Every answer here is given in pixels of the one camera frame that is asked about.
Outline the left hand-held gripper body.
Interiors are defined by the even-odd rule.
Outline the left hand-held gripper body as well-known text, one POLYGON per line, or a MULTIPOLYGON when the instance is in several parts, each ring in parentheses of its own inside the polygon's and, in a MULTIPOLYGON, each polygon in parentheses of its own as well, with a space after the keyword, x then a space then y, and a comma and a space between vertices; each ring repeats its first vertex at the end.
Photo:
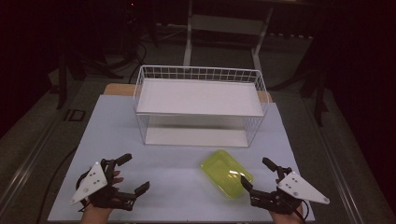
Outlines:
POLYGON ((70 204, 90 202, 95 207, 132 211, 135 195, 119 192, 114 186, 115 160, 96 161, 89 171, 80 176, 70 204))

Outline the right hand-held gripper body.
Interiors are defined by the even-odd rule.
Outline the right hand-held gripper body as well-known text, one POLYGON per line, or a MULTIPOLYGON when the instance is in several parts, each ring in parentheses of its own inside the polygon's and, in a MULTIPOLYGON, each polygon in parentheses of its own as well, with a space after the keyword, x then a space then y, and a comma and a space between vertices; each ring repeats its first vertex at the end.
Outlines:
POLYGON ((249 198, 252 206, 280 215, 296 214, 299 216, 301 213, 297 211, 297 208, 305 201, 330 203, 328 197, 290 168, 275 165, 271 168, 271 171, 278 175, 276 190, 264 192, 249 185, 249 198))

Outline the yellow-green plastic box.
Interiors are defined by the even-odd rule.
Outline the yellow-green plastic box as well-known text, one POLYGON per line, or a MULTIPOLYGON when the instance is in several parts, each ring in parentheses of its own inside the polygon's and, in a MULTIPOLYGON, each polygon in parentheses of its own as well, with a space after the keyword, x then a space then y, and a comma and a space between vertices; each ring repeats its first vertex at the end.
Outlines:
POLYGON ((228 198, 237 198, 244 187, 243 176, 249 183, 253 175, 245 169, 231 154, 223 149, 211 153, 201 162, 201 170, 209 180, 228 198))

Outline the white wire shelf rack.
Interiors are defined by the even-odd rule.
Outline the white wire shelf rack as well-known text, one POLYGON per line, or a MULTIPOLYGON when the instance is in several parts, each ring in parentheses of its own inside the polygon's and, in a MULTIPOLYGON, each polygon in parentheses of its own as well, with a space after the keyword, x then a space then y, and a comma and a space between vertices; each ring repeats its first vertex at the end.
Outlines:
POLYGON ((249 147, 270 96, 262 72, 202 66, 144 65, 134 112, 147 145, 249 147))

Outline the person's left hand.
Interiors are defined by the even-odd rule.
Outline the person's left hand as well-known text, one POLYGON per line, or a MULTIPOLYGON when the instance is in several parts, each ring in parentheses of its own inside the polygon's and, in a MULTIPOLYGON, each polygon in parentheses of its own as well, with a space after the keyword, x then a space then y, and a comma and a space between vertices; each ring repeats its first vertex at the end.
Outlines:
POLYGON ((87 202, 79 224, 107 224, 112 208, 95 207, 87 202))

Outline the person's right hand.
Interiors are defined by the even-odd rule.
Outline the person's right hand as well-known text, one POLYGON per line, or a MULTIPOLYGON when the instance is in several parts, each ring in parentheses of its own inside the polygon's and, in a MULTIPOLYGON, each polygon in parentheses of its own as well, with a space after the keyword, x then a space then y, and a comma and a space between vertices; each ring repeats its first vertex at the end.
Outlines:
POLYGON ((281 215, 275 212, 270 212, 270 216, 275 224, 304 224, 295 213, 292 213, 291 215, 281 215))

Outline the pale blue table mat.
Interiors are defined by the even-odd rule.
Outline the pale blue table mat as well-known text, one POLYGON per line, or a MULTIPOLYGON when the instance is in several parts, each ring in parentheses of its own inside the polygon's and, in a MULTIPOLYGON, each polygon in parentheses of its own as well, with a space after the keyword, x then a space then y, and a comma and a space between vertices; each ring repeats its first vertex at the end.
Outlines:
POLYGON ((131 192, 145 182, 149 190, 140 196, 131 212, 116 210, 114 222, 266 222, 267 211, 253 207, 247 192, 226 197, 201 169, 213 153, 211 147, 149 146, 142 142, 128 96, 102 95, 80 140, 49 220, 70 222, 81 217, 80 205, 71 204, 81 174, 101 159, 116 159, 126 153, 132 160, 120 167, 120 189, 131 192))

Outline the black floor box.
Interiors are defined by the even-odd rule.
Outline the black floor box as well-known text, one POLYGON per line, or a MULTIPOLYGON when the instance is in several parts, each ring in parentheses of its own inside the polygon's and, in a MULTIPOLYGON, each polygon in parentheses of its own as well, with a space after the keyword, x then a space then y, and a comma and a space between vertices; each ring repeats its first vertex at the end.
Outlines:
POLYGON ((64 115, 64 121, 83 121, 86 116, 86 112, 84 110, 79 109, 68 109, 66 114, 64 115))

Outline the black stand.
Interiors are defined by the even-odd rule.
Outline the black stand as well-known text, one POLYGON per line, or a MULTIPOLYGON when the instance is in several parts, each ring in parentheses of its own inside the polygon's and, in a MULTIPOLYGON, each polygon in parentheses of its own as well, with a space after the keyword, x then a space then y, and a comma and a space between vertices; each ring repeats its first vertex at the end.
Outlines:
POLYGON ((313 93, 315 96, 314 119, 319 127, 323 126, 322 112, 325 110, 323 102, 325 91, 325 80, 327 71, 321 68, 310 68, 304 72, 305 82, 300 89, 300 94, 304 98, 311 97, 313 93))

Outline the white metal stand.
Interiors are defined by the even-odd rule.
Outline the white metal stand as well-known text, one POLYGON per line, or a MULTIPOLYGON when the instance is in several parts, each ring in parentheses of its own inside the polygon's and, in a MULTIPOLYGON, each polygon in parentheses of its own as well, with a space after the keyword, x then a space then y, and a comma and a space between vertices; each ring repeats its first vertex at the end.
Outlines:
POLYGON ((251 48, 250 54, 252 57, 254 68, 256 70, 262 70, 259 54, 262 48, 262 42, 266 36, 270 19, 274 11, 272 7, 269 7, 264 13, 263 21, 194 14, 192 12, 192 8, 193 8, 193 0, 189 0, 188 21, 187 21, 187 42, 186 42, 186 48, 185 48, 184 60, 183 60, 184 66, 191 65, 192 31, 203 30, 210 32, 222 32, 222 33, 230 33, 230 34, 257 36, 258 42, 255 47, 251 48))

